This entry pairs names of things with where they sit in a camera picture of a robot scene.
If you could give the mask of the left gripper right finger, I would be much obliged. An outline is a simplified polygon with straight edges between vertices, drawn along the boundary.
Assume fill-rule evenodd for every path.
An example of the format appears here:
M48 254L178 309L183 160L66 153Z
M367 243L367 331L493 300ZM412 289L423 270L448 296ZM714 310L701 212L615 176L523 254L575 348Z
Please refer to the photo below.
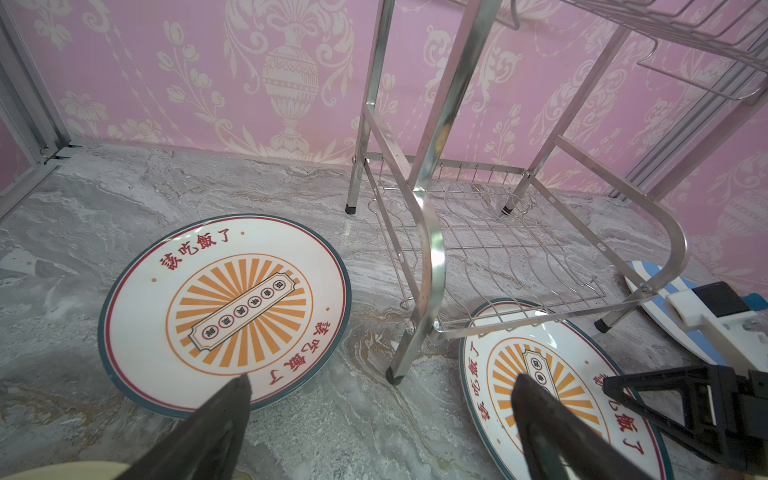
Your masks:
M533 479L647 479L532 377L511 394L523 454Z

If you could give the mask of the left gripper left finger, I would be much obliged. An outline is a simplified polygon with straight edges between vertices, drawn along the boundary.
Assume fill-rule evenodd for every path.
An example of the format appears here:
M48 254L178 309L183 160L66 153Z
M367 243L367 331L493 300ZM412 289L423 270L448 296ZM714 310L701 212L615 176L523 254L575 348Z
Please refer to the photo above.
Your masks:
M241 375L122 472L121 479L231 479L250 414L251 385Z

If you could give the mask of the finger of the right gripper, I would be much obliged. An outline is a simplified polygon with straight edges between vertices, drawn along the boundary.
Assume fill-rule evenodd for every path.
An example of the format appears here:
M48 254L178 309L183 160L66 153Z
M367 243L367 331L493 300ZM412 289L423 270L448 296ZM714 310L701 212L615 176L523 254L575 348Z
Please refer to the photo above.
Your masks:
M632 397L641 391L677 393L683 421ZM603 392L704 460L745 474L767 472L765 372L740 376L721 365L681 367L608 377Z

